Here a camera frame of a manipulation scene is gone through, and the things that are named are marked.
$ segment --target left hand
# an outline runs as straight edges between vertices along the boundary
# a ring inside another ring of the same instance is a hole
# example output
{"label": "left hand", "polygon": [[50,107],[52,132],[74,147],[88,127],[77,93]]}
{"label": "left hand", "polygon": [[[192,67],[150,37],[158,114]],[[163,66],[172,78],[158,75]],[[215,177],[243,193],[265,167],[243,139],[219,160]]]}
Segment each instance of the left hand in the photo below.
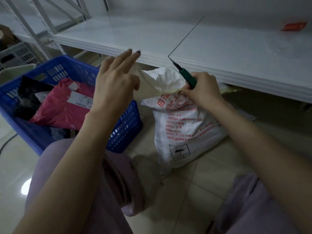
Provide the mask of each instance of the left hand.
{"label": "left hand", "polygon": [[139,77],[128,74],[140,55],[140,51],[132,54],[132,49],[128,49],[117,57],[103,61],[96,77],[90,113],[119,118],[125,112],[133,99],[133,90],[140,87]]}

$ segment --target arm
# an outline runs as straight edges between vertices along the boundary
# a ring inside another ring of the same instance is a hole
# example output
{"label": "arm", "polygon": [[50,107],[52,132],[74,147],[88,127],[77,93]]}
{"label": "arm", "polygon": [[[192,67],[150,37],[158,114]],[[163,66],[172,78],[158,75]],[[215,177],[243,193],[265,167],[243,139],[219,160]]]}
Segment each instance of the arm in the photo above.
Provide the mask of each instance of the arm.
{"label": "arm", "polygon": [[214,76],[193,73],[195,89],[182,94],[209,111],[229,132],[269,193],[303,232],[312,230],[312,163],[248,121],[222,98]]}
{"label": "arm", "polygon": [[131,50],[103,62],[93,105],[14,234],[80,233],[88,217],[101,172],[104,150],[119,117],[138,90],[139,78],[127,74],[140,56]]}

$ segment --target black cable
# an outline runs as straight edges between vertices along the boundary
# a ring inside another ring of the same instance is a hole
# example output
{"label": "black cable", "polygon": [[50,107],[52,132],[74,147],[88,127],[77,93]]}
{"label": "black cable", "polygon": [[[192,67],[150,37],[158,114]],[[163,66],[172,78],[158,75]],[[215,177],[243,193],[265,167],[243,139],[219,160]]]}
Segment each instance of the black cable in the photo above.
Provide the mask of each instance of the black cable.
{"label": "black cable", "polygon": [[14,136],[12,136],[11,138],[9,138],[1,147],[0,149],[0,155],[2,153],[2,150],[4,149],[4,147],[7,145],[7,143],[9,143],[14,137],[16,137],[18,134],[15,134]]}

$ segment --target black package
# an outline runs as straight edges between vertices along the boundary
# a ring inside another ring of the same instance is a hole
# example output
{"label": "black package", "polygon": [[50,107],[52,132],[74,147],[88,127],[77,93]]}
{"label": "black package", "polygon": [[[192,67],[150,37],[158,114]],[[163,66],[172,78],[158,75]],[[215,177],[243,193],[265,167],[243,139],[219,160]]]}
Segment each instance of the black package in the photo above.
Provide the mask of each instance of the black package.
{"label": "black package", "polygon": [[29,121],[39,109],[41,102],[35,95],[40,92],[50,92],[54,86],[22,76],[18,88],[18,102],[15,105],[13,115]]}

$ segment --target pink package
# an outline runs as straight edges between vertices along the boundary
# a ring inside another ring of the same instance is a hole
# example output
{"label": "pink package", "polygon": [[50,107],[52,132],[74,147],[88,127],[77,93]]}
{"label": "pink package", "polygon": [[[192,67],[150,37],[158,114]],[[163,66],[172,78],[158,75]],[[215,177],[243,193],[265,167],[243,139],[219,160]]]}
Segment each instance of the pink package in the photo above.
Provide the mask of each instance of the pink package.
{"label": "pink package", "polygon": [[64,78],[48,94],[29,122],[80,130],[92,106],[93,94],[93,86]]}

